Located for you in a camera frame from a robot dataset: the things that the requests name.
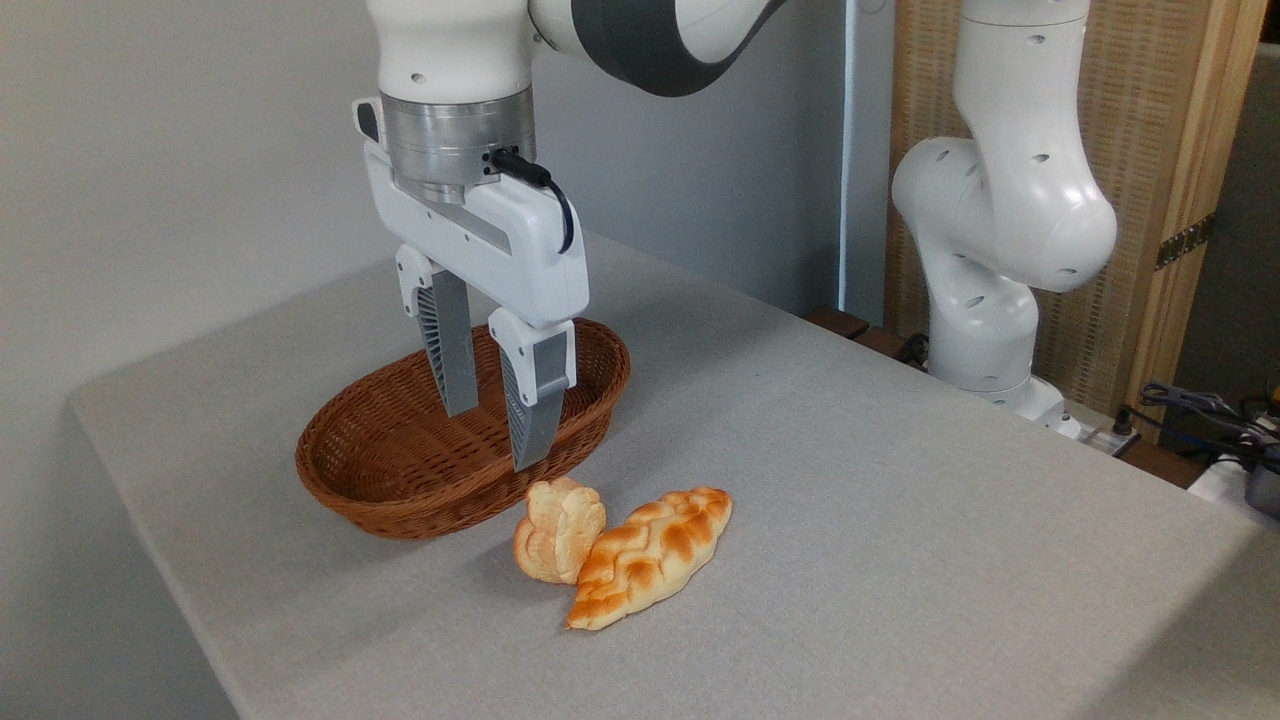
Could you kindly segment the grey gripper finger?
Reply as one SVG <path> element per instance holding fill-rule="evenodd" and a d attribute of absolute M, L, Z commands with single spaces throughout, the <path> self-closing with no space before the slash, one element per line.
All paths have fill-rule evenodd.
<path fill-rule="evenodd" d="M 477 406 L 466 283 L 408 243 L 396 254 L 402 304 L 419 323 L 436 388 L 449 416 Z"/>
<path fill-rule="evenodd" d="M 489 331 L 500 348 L 513 465 L 522 471 L 549 454 L 564 393 L 577 384 L 575 327 L 567 320 L 536 329 L 498 307 Z"/>

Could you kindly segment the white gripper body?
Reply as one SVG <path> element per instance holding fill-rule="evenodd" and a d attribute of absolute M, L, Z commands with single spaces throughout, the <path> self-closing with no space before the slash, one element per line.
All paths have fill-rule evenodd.
<path fill-rule="evenodd" d="M 535 163 L 532 100 L 353 105 L 374 202 L 403 243 L 536 329 L 588 305 L 576 213 Z"/>

